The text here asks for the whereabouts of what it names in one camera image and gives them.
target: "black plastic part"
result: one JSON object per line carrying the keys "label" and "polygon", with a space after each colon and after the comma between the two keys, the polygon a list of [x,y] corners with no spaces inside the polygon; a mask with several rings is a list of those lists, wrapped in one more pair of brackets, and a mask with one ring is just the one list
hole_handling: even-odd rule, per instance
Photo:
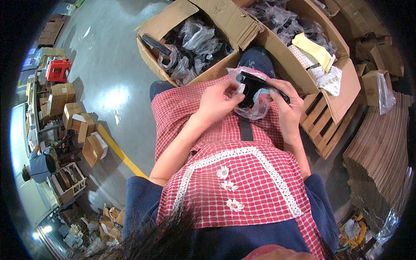
{"label": "black plastic part", "polygon": [[148,45],[156,48],[158,51],[165,54],[166,56],[169,56],[171,54],[171,50],[169,50],[168,48],[163,46],[161,43],[159,43],[158,41],[148,36],[146,33],[143,34],[143,36],[141,37],[141,40],[147,43]]}
{"label": "black plastic part", "polygon": [[[245,88],[243,91],[245,98],[238,104],[238,107],[240,108],[252,108],[254,105],[253,98],[257,91],[259,91],[260,89],[268,89],[272,87],[269,84],[267,84],[266,81],[264,81],[263,79],[260,79],[244,71],[242,71],[235,77],[235,81],[237,83],[245,84]],[[281,92],[278,89],[276,90],[280,93],[280,95],[286,102],[289,102],[289,97],[285,93]]]}

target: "white lace trim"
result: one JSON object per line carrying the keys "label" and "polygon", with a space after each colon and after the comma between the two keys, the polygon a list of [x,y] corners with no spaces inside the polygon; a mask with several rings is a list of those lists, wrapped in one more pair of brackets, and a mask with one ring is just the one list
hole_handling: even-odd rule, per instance
{"label": "white lace trim", "polygon": [[270,174],[273,182],[279,189],[280,193],[283,196],[286,204],[289,206],[289,210],[292,213],[294,218],[297,218],[304,213],[300,210],[295,198],[290,193],[287,183],[283,180],[280,174],[275,170],[273,165],[266,159],[263,153],[254,146],[242,147],[232,150],[222,151],[220,153],[211,155],[208,158],[201,159],[187,167],[185,173],[183,174],[181,184],[179,186],[178,192],[176,194],[175,201],[173,203],[173,212],[176,212],[180,206],[183,204],[183,200],[185,198],[186,190],[188,189],[189,180],[191,179],[192,173],[195,169],[202,168],[218,161],[221,161],[226,158],[230,158],[233,156],[240,156],[245,154],[252,154],[254,155],[260,163],[263,165],[264,169]]}

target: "white box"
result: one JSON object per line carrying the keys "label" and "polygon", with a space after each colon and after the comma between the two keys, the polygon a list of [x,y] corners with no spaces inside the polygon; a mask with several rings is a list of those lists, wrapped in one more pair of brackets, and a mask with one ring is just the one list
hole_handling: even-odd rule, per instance
{"label": "white box", "polygon": [[95,135],[95,137],[97,138],[98,142],[101,145],[101,148],[103,148],[104,153],[101,156],[101,159],[103,159],[107,155],[108,145],[104,142],[104,140],[101,138],[101,136],[98,134],[98,132],[93,132],[93,133],[91,133],[91,135]]}

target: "red plastic stool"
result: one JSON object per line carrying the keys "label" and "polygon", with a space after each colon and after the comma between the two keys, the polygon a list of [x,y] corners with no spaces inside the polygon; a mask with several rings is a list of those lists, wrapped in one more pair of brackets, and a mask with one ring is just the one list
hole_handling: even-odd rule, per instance
{"label": "red plastic stool", "polygon": [[67,75],[66,71],[72,66],[72,62],[68,59],[52,60],[49,63],[48,70],[46,71],[46,80],[66,83]]}

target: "yellow paper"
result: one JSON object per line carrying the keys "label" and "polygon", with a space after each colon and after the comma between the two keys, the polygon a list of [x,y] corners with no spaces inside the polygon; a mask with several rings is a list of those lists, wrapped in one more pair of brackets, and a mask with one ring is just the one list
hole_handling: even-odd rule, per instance
{"label": "yellow paper", "polygon": [[296,35],[292,43],[294,46],[311,54],[321,64],[325,72],[328,72],[332,57],[324,47],[306,38],[304,33]]}

